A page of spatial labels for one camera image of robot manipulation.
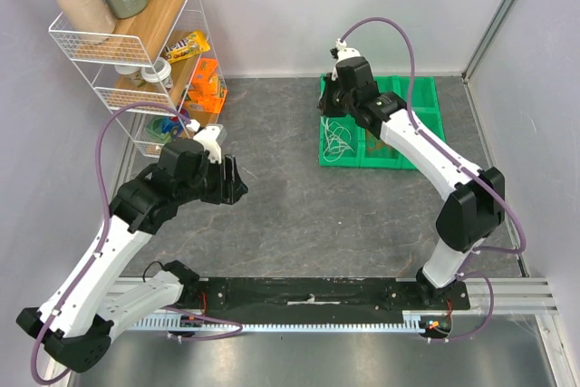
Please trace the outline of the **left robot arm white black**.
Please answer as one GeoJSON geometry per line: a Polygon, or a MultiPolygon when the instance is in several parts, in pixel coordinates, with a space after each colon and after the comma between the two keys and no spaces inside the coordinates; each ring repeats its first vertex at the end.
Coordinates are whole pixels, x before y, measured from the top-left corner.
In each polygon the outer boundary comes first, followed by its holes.
{"type": "Polygon", "coordinates": [[[86,372],[130,326],[170,305],[198,301],[199,276],[178,260],[123,296],[105,296],[130,260],[180,206],[200,200],[233,205],[247,193],[237,160],[214,140],[177,139],[157,162],[121,185],[105,204],[101,229],[61,287],[41,306],[26,307],[16,322],[67,372],[86,372]]]}

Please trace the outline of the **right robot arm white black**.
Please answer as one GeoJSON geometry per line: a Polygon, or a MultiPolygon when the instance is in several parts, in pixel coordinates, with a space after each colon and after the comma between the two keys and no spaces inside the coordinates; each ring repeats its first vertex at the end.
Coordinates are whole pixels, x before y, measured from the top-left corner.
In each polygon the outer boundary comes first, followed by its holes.
{"type": "Polygon", "coordinates": [[[436,220],[439,241],[418,271],[417,302],[436,308],[469,253],[503,223],[505,178],[496,168],[481,169],[437,137],[395,92],[381,92],[368,61],[356,50],[333,52],[333,70],[324,76],[321,113],[350,116],[362,129],[393,147],[439,192],[443,206],[436,220]]]}

